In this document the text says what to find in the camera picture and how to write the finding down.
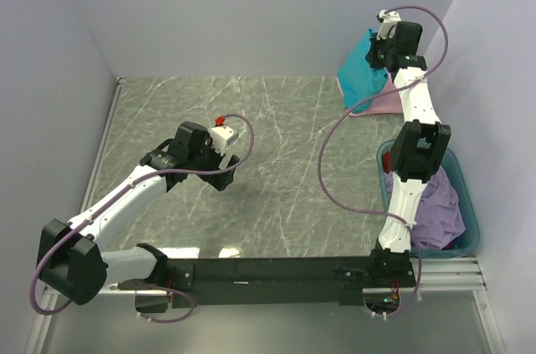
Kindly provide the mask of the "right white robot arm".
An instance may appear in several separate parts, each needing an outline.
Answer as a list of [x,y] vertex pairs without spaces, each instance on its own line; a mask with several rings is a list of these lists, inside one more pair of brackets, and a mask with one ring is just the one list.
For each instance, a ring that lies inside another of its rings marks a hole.
[[409,278],[412,228],[428,181],[440,167],[451,138],[431,101],[425,58],[417,54],[418,23],[383,18],[367,55],[374,69],[386,69],[399,94],[405,123],[389,151],[392,193],[388,215],[371,252],[368,278],[378,286]]

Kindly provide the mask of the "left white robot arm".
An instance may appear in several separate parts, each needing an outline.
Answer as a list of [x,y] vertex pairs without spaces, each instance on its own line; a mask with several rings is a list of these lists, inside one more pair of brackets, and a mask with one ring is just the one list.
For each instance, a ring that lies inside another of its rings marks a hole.
[[149,244],[108,251],[117,234],[151,202],[188,175],[198,176],[218,191],[234,180],[240,162],[230,156],[220,166],[239,132],[220,117],[212,128],[185,121],[174,137],[145,154],[131,174],[91,208],[67,222],[53,219],[43,228],[35,280],[56,289],[77,305],[92,300],[106,285],[140,280],[147,288],[166,285],[168,257]]

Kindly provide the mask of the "teal t shirt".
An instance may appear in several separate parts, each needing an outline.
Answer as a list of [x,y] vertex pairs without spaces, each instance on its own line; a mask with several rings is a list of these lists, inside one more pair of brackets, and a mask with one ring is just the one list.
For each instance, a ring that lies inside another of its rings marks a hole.
[[382,92],[389,80],[389,74],[385,69],[371,68],[366,60],[373,37],[372,29],[366,31],[338,71],[338,85],[345,110]]

